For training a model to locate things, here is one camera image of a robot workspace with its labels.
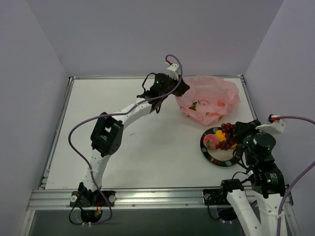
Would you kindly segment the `red fake fruit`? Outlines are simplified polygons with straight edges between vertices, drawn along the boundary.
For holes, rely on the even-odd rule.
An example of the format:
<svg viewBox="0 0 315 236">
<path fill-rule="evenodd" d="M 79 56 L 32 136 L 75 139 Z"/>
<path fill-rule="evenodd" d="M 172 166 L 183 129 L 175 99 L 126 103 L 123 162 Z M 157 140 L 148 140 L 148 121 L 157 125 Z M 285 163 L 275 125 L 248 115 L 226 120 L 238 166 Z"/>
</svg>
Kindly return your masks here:
<svg viewBox="0 0 315 236">
<path fill-rule="evenodd" d="M 196 105 L 197 105 L 197 102 L 192 103 L 192 105 L 189 107 L 189 109 L 196 111 Z"/>
</svg>

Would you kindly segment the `pink plastic bag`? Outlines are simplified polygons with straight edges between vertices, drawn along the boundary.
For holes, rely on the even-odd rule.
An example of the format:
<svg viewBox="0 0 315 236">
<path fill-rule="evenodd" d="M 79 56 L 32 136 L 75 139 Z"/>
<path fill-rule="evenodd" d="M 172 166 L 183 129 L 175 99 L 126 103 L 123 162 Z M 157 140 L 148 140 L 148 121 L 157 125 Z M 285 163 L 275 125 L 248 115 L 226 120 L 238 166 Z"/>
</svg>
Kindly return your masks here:
<svg viewBox="0 0 315 236">
<path fill-rule="evenodd" d="M 176 102 L 183 115 L 196 122 L 210 126 L 232 114 L 240 104 L 236 84 L 217 76 L 192 76 L 183 79 L 190 89 L 177 96 Z M 196 111 L 190 110 L 197 102 Z"/>
</svg>

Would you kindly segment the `dark red fake grapes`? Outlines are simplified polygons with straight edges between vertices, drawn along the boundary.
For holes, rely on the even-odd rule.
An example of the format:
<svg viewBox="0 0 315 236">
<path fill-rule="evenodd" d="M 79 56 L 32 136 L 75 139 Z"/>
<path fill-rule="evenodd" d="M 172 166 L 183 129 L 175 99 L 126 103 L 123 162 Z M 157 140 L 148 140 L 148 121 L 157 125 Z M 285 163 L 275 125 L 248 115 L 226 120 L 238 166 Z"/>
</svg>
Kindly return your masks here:
<svg viewBox="0 0 315 236">
<path fill-rule="evenodd" d="M 220 129 L 215 132 L 219 143 L 216 144 L 216 149 L 229 150 L 235 149 L 238 142 L 234 138 L 234 131 L 236 126 L 231 123 L 223 123 Z"/>
</svg>

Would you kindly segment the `orange fake fruit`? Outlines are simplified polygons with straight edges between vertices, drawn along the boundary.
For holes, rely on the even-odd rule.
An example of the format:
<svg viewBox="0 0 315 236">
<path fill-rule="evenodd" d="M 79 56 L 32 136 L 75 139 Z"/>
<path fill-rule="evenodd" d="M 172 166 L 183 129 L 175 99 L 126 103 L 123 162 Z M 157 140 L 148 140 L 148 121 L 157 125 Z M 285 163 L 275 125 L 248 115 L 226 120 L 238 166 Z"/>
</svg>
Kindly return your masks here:
<svg viewBox="0 0 315 236">
<path fill-rule="evenodd" d="M 233 137 L 227 138 L 225 133 L 223 133 L 221 130 L 217 130 L 215 135 L 219 139 L 219 144 L 216 146 L 216 149 L 228 150 L 228 149 L 236 148 L 237 142 L 235 141 Z"/>
</svg>

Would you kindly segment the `pink fake peach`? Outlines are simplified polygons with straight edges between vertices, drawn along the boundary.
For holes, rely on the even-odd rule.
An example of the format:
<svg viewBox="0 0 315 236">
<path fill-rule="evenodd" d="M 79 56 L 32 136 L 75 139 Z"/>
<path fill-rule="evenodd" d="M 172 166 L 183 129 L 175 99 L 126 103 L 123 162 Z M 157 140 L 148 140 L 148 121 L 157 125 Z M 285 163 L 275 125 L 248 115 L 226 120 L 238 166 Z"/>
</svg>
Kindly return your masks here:
<svg viewBox="0 0 315 236">
<path fill-rule="evenodd" d="M 219 139 L 215 134 L 207 134 L 203 139 L 203 144 L 208 149 L 216 149 Z"/>
</svg>

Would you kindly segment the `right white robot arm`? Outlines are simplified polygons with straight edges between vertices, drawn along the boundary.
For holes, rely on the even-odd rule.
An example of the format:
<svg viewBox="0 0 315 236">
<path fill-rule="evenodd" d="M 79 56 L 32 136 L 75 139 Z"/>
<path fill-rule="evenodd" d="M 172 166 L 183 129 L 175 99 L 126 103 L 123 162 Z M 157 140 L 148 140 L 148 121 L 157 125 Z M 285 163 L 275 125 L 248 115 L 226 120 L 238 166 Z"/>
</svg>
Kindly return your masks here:
<svg viewBox="0 0 315 236">
<path fill-rule="evenodd" d="M 258 120 L 236 122 L 233 138 L 238 142 L 234 157 L 245 157 L 247 175 L 256 198 L 259 217 L 256 217 L 247 200 L 245 189 L 238 179 L 221 182 L 219 198 L 229 203 L 247 236 L 286 236 L 284 202 L 287 198 L 284 176 L 275 164 L 272 150 L 275 135 L 284 132 L 280 116 L 272 115 L 269 124 Z"/>
</svg>

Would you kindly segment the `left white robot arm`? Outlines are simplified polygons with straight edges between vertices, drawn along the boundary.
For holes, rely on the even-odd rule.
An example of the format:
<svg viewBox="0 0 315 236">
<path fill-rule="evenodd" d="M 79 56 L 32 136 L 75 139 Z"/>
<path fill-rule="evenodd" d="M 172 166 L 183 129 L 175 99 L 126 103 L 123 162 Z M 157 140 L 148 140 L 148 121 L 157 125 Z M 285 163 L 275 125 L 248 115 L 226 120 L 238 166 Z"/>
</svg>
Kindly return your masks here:
<svg viewBox="0 0 315 236">
<path fill-rule="evenodd" d="M 178 81 L 164 73 L 155 73 L 149 90 L 137 96 L 137 100 L 119 111 L 118 116 L 99 118 L 91 134 L 92 157 L 87 174 L 79 184 L 78 192 L 88 206 L 98 203 L 102 177 L 109 158 L 119 149 L 123 131 L 139 118 L 154 111 L 159 112 L 166 94 L 180 97 L 190 89 L 183 80 Z"/>
</svg>

